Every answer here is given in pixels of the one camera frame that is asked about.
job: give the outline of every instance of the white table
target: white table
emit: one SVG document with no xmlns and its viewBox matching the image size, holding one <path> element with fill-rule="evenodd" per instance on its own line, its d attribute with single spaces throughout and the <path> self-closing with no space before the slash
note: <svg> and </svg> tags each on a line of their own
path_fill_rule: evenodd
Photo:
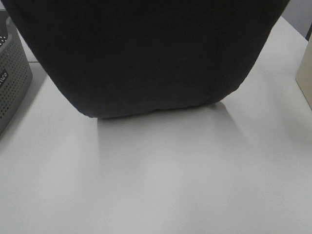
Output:
<svg viewBox="0 0 312 234">
<path fill-rule="evenodd" d="M 80 114 L 32 63 L 0 139 L 0 233 L 311 234 L 306 45 L 280 18 L 222 102 L 111 120 Z"/>
</svg>

